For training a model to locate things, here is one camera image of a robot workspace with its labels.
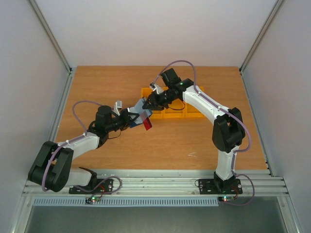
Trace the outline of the blue card holder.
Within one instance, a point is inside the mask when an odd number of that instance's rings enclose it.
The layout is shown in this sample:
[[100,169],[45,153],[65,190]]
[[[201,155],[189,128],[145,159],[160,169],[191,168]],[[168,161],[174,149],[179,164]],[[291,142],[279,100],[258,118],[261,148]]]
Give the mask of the blue card holder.
[[143,97],[143,98],[138,100],[138,102],[135,104],[135,106],[127,108],[130,112],[139,113],[139,115],[140,115],[140,117],[136,121],[132,121],[132,123],[130,124],[130,128],[134,128],[136,126],[143,125],[143,120],[146,117],[149,117],[149,118],[151,117],[152,111],[151,110],[145,110],[142,108],[145,101],[146,101],[146,98]]

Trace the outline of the red credit card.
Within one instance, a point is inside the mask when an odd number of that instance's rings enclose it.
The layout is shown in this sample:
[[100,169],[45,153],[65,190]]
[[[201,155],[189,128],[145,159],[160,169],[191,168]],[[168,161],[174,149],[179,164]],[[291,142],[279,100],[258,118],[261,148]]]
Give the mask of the red credit card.
[[153,127],[153,125],[152,125],[152,123],[151,123],[149,117],[146,117],[146,118],[143,120],[143,125],[144,125],[144,127],[145,127],[145,130],[147,130],[147,131],[150,130],[150,129]]

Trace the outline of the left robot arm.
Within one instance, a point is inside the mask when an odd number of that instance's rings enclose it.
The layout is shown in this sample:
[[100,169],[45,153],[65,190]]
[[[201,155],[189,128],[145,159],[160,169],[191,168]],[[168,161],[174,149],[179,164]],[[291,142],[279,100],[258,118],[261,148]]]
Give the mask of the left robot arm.
[[61,143],[46,141],[28,173],[28,180],[41,186],[43,191],[59,192],[65,186],[80,186],[86,193],[97,190],[95,172],[88,168],[72,168],[72,161],[82,154],[100,148],[110,132],[124,131],[136,123],[143,109],[130,107],[118,111],[107,105],[100,106],[95,120],[82,135]]

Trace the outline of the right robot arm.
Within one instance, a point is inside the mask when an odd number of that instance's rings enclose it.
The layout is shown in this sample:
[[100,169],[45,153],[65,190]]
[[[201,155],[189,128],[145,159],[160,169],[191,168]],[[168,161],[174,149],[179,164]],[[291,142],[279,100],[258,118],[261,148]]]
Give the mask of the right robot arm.
[[235,180],[235,161],[245,129],[238,108],[229,109],[205,94],[190,79],[182,80],[170,68],[160,74],[167,90],[152,83],[151,94],[143,104],[143,109],[162,111],[176,99],[197,109],[212,124],[212,142],[218,149],[218,164],[214,172],[214,186],[220,193],[231,188]]

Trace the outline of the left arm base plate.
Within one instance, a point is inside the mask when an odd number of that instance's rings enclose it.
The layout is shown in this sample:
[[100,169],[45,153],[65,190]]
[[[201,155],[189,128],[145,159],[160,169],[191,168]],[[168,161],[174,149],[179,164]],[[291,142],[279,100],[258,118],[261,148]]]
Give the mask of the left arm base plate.
[[112,192],[113,190],[113,185],[114,181],[112,178],[107,179],[106,181],[102,182],[102,179],[97,179],[97,181],[95,182],[94,186],[96,187],[96,189],[91,188],[91,186],[82,186],[81,188],[77,188],[77,187],[70,187],[69,188],[69,194],[71,195],[84,195],[84,194],[96,194],[96,193],[109,193]]

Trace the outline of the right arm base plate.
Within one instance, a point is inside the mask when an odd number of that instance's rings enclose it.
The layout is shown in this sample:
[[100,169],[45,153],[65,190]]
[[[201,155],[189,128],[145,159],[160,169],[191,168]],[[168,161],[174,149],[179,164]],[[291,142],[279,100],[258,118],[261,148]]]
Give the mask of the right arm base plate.
[[237,178],[224,183],[215,179],[198,179],[196,182],[201,195],[233,195],[243,193],[241,181]]

